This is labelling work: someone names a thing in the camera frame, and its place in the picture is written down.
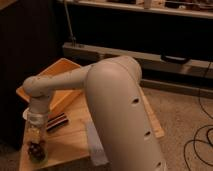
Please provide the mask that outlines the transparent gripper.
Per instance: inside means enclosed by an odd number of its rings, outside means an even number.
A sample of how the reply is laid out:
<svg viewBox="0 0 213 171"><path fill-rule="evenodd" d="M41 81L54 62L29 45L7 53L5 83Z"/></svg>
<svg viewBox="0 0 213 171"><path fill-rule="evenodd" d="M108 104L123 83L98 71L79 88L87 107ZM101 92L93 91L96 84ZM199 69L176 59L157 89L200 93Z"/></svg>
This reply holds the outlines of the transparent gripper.
<svg viewBox="0 0 213 171"><path fill-rule="evenodd" d="M46 139L46 125L47 125L46 114L27 114L27 141L30 143L42 143Z"/></svg>

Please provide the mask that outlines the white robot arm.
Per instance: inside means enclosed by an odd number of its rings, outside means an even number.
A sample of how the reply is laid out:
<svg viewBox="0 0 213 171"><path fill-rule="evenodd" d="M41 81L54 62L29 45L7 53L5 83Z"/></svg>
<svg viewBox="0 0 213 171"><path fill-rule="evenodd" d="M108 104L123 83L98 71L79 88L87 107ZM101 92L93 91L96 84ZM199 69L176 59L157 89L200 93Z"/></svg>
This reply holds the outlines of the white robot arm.
<svg viewBox="0 0 213 171"><path fill-rule="evenodd" d="M50 111L56 90L83 89L112 171L167 171L141 95L140 64L132 57L103 59L54 76L23 82L29 116L37 123Z"/></svg>

